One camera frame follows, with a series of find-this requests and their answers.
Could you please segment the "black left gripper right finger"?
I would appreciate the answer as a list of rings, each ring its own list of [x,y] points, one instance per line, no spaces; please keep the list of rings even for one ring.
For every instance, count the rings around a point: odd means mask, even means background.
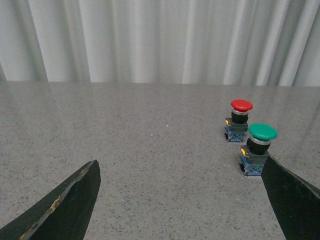
[[[272,209],[287,240],[320,238],[320,190],[268,156],[261,174]]]

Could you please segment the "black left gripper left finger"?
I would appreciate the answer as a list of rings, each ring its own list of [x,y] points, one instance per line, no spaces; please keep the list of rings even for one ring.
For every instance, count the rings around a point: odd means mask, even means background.
[[[101,184],[97,160],[89,161],[0,230],[2,240],[82,240]]]

